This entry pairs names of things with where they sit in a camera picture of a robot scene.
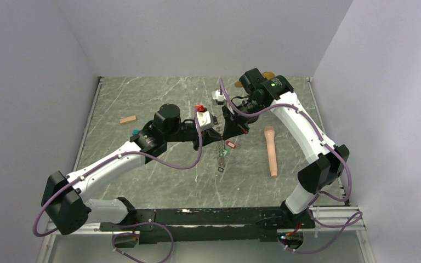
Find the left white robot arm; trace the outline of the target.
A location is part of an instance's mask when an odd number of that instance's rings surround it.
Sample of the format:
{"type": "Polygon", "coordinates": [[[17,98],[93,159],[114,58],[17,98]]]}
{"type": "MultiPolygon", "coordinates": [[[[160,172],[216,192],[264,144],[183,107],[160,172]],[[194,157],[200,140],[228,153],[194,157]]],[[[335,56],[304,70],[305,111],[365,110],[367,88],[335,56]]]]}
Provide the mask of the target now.
{"type": "Polygon", "coordinates": [[[134,206],[124,197],[94,199],[96,191],[151,161],[181,170],[181,166],[159,159],[170,142],[191,142],[198,154],[187,168],[195,167],[203,147],[221,139],[213,128],[217,122],[202,105],[195,107],[192,119],[185,120],[181,119],[177,105],[162,105],[143,129],[111,154],[67,175],[59,171],[51,174],[45,185],[41,213],[49,216],[62,235],[69,235],[91,223],[113,223],[122,230],[132,228],[137,214],[134,206]]]}

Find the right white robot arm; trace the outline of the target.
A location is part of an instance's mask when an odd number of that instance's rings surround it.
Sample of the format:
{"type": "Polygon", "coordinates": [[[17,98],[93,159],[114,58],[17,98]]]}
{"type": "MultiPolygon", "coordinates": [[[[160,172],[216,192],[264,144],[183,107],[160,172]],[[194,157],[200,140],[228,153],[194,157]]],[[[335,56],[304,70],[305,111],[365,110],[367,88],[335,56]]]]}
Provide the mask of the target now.
{"type": "Polygon", "coordinates": [[[223,139],[247,134],[249,124],[270,111],[295,138],[308,162],[308,166],[298,172],[295,189],[281,204],[281,222],[286,227],[295,227],[301,222],[301,213],[315,202],[318,195],[326,195],[338,202],[347,201],[350,188],[343,198],[335,197],[323,188],[339,178],[342,172],[346,172],[348,180],[351,179],[346,163],[349,149],[337,145],[319,128],[302,106],[290,82],[282,75],[265,77],[257,68],[245,72],[238,81],[247,95],[236,106],[223,80],[219,80],[216,94],[225,102],[222,108],[225,119],[223,139]]]}

